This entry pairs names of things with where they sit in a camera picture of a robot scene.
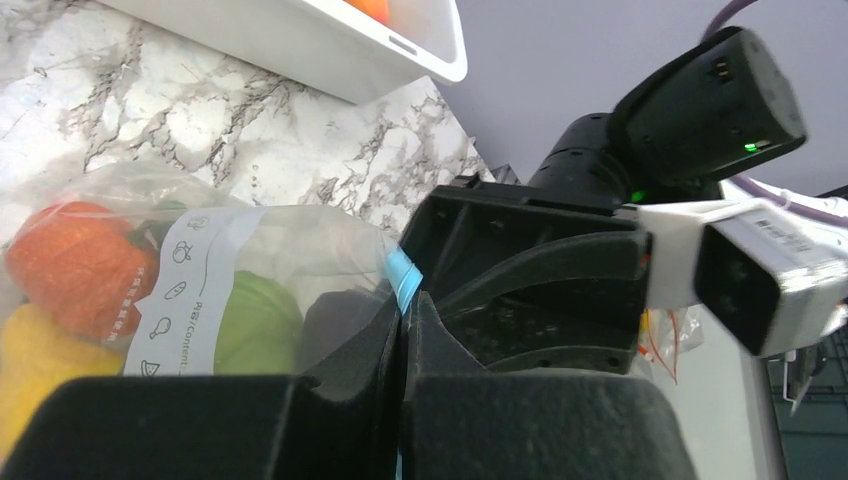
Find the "green toy vegetable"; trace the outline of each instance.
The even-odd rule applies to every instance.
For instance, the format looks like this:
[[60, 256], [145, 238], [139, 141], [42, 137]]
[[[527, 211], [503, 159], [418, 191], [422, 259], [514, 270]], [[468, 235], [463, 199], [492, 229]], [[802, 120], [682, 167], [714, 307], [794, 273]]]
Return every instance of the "green toy vegetable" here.
[[215, 347], [215, 373], [295, 373], [303, 318], [282, 285], [248, 271], [235, 273]]

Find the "cable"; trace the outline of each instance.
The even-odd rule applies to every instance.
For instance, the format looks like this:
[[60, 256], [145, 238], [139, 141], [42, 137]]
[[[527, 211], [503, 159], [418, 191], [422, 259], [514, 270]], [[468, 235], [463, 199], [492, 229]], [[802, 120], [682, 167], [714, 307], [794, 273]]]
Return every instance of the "cable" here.
[[[713, 18], [710, 22], [707, 29], [704, 31], [704, 36], [701, 38], [701, 41], [708, 39], [714, 33], [719, 31], [728, 20], [733, 18], [734, 15], [741, 12], [746, 7], [753, 5], [757, 0], [731, 0], [730, 3], [724, 6], [720, 12]], [[750, 177], [746, 175], [734, 175], [728, 179], [733, 185], [742, 190], [743, 192], [751, 195], [752, 197], [760, 197], [765, 198], [774, 202], [776, 205], [785, 205], [786, 199], [781, 197], [780, 195], [775, 195], [774, 193], [768, 191], [763, 188], [761, 185], [756, 183]], [[832, 225], [834, 227], [846, 228], [848, 229], [848, 218], [841, 217], [839, 215], [833, 215], [831, 213], [823, 212], [821, 210], [808, 207], [806, 205], [801, 205], [798, 203], [790, 203], [786, 205], [786, 210], [792, 212], [800, 217], [804, 217], [810, 220], [815, 220], [816, 222], [824, 223], [826, 225]]]

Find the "gray floor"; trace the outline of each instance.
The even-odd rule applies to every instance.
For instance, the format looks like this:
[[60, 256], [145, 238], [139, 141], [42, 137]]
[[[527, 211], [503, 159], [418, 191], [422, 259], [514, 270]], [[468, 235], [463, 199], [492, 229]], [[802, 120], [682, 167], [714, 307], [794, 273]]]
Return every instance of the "gray floor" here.
[[[490, 166], [510, 163], [526, 181], [572, 120], [610, 111], [694, 46], [725, 2], [457, 0], [469, 73], [441, 90]], [[769, 45], [811, 132], [802, 149], [752, 173], [806, 194], [848, 184], [848, 2], [815, 4], [762, 1], [735, 21]]]

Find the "marble table surface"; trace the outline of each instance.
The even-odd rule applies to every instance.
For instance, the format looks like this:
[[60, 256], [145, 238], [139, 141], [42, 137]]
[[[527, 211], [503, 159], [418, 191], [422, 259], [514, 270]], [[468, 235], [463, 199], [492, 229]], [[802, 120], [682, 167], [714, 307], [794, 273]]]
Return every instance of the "marble table surface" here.
[[433, 82], [353, 106], [84, 0], [0, 0], [0, 192], [152, 160], [256, 205], [329, 204], [398, 232], [489, 173]]

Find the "white plastic bin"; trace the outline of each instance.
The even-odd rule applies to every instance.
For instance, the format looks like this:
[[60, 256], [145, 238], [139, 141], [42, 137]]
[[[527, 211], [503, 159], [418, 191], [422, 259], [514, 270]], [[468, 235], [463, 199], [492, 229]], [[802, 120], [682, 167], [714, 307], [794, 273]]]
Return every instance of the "white plastic bin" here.
[[468, 71], [455, 0], [389, 0], [389, 27], [344, 0], [100, 1], [354, 103]]

